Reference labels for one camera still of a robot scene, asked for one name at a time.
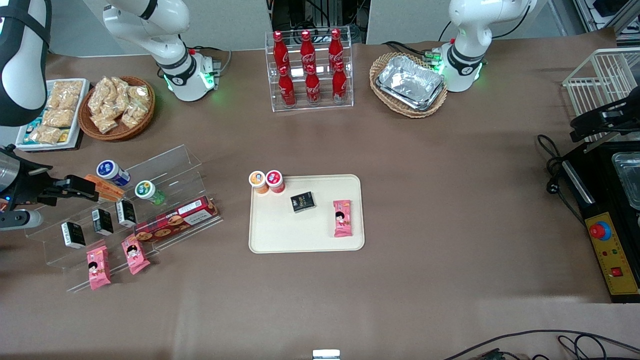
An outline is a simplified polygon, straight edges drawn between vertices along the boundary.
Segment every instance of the white wire basket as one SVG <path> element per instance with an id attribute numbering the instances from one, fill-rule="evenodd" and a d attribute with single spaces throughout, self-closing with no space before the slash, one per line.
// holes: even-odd
<path id="1" fill-rule="evenodd" d="M 640 47 L 594 51 L 564 81 L 573 104 L 574 115 L 599 108 L 627 97 L 640 79 Z M 607 133 L 589 136 L 595 142 Z M 618 135 L 610 141 L 640 140 L 640 133 Z"/>

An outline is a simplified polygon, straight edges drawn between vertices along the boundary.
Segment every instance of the brown wicker basket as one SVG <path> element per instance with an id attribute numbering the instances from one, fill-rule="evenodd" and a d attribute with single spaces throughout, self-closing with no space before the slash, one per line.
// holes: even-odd
<path id="1" fill-rule="evenodd" d="M 124 80 L 130 86 L 143 86 L 146 85 L 149 89 L 149 112 L 142 118 L 140 123 L 134 127 L 133 129 L 129 129 L 125 124 L 118 121 L 118 126 L 111 129 L 108 133 L 102 134 L 98 128 L 95 126 L 93 121 L 91 120 L 91 110 L 89 109 L 88 103 L 91 95 L 93 94 L 93 90 L 89 90 L 89 92 L 82 100 L 80 104 L 80 112 L 78 114 L 78 123 L 80 124 L 80 128 L 84 131 L 88 136 L 102 140 L 102 141 L 124 141 L 133 138 L 134 136 L 140 134 L 151 122 L 151 118 L 154 116 L 154 108 L 156 107 L 156 93 L 154 89 L 151 87 L 149 83 L 142 79 L 134 78 L 132 76 L 120 76 L 120 79 Z"/>
<path id="2" fill-rule="evenodd" d="M 389 60 L 399 55 L 408 56 L 409 59 L 415 61 L 416 64 L 418 65 L 422 65 L 424 67 L 427 66 L 427 64 L 424 61 L 416 58 L 413 55 L 403 54 L 403 53 L 384 54 L 383 56 L 380 56 L 376 61 L 374 61 L 373 65 L 371 65 L 371 69 L 369 69 L 369 83 L 371 85 L 371 89 L 376 94 L 376 96 L 378 96 L 380 100 L 382 100 L 382 102 L 385 103 L 385 105 L 387 105 L 391 110 L 395 111 L 398 114 L 402 114 L 406 117 L 410 117 L 413 119 L 420 119 L 433 114 L 434 112 L 436 112 L 436 110 L 439 107 L 441 107 L 442 103 L 447 98 L 446 87 L 440 92 L 440 95 L 438 95 L 435 101 L 433 101 L 433 104 L 431 104 L 431 107 L 427 111 L 417 111 L 417 110 L 411 109 L 407 104 L 396 99 L 395 97 L 392 97 L 391 95 L 380 90 L 380 88 L 376 86 L 376 78 L 378 77 L 378 75 L 380 75 L 382 70 L 384 70 L 384 68 L 387 66 L 387 64 L 389 63 Z"/>

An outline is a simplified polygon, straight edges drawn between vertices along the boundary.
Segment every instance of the red emergency stop button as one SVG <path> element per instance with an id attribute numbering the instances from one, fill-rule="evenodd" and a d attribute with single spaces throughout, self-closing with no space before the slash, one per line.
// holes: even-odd
<path id="1" fill-rule="evenodd" d="M 606 241 L 611 238 L 611 227 L 604 221 L 598 221 L 589 226 L 589 234 L 596 239 Z"/>

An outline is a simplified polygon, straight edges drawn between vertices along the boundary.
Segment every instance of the yellow control panel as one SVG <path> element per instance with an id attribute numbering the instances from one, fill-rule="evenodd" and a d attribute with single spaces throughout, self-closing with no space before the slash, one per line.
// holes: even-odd
<path id="1" fill-rule="evenodd" d="M 640 293 L 625 252 L 620 246 L 609 213 L 602 213 L 585 221 L 596 257 L 611 295 Z"/>

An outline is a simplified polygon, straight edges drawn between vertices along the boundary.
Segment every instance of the white tray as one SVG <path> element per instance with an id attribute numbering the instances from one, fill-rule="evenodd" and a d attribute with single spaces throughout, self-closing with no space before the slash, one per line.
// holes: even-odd
<path id="1" fill-rule="evenodd" d="M 355 251 L 364 246 L 360 179 L 356 175 L 285 176 L 280 194 L 252 190 L 249 249 L 274 252 Z M 313 209 L 294 213 L 291 197 L 311 192 Z M 351 200 L 353 236 L 334 238 L 334 200 Z"/>
<path id="2" fill-rule="evenodd" d="M 74 113 L 74 119 L 71 123 L 71 128 L 69 129 L 69 136 L 67 137 L 66 142 L 59 142 L 56 145 L 51 145 L 48 143 L 33 143 L 33 144 L 24 144 L 22 143 L 24 139 L 24 135 L 27 132 L 27 127 L 29 124 L 20 127 L 18 131 L 18 137 L 15 139 L 15 147 L 24 150 L 24 151 L 35 151 L 35 150 L 56 150 L 56 149 L 70 149 L 73 148 L 76 144 L 76 140 L 78 139 L 78 134 L 80 131 L 80 125 L 78 124 L 78 113 L 80 110 L 80 104 L 82 100 L 89 92 L 89 81 L 87 79 L 57 79 L 57 80 L 47 80 L 47 100 L 49 100 L 49 93 L 51 93 L 51 89 L 53 88 L 53 83 L 56 81 L 82 81 L 82 89 L 80 90 L 80 96 L 78 97 L 78 104 L 76 105 L 76 111 Z"/>

